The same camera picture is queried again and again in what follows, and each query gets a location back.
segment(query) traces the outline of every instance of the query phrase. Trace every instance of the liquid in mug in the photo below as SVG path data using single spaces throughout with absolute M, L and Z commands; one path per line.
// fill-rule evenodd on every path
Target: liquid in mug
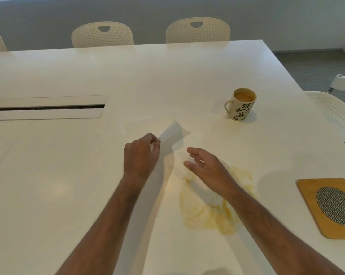
M 248 93 L 238 93 L 234 97 L 241 102 L 252 102 L 254 100 Z

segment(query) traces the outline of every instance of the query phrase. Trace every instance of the forearm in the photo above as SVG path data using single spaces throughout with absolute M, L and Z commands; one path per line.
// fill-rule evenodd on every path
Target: forearm
M 235 182 L 225 199 L 278 275 L 345 274 L 292 234 Z
M 141 189 L 122 179 L 96 222 L 56 275 L 112 274 Z

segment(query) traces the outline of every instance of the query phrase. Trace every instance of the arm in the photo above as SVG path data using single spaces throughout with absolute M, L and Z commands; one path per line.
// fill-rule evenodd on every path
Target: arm
M 196 163 L 185 161 L 184 166 L 231 204 L 278 275 L 345 274 L 247 194 L 216 156 L 200 148 L 188 148 L 187 152 Z
M 56 275 L 112 274 L 134 205 L 156 166 L 160 141 L 147 134 L 124 149 L 124 176 L 93 226 Z

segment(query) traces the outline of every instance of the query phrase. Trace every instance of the stain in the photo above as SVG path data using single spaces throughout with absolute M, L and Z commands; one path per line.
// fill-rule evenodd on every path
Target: stain
M 227 168 L 230 174 L 239 181 L 243 189 L 254 196 L 252 175 L 235 166 Z M 202 182 L 193 173 L 184 177 L 184 184 L 179 195 L 179 206 L 184 225 L 193 231 L 217 230 L 222 235 L 236 232 L 235 225 L 240 223 L 239 216 L 231 205 L 218 194 L 208 190 L 203 195 L 197 194 Z

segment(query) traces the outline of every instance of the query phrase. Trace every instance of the white table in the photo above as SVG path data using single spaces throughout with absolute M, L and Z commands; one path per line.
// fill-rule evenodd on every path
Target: white table
M 222 106 L 239 87 L 258 96 L 243 122 Z M 160 194 L 141 194 L 117 274 L 273 274 L 240 224 L 184 225 L 188 146 L 250 173 L 258 200 L 345 271 L 345 240 L 320 234 L 295 185 L 345 178 L 345 144 L 261 40 L 0 53 L 0 97 L 82 95 L 109 95 L 101 118 L 0 121 L 0 274 L 54 274 L 118 184 L 124 144 L 173 119 L 191 133 Z

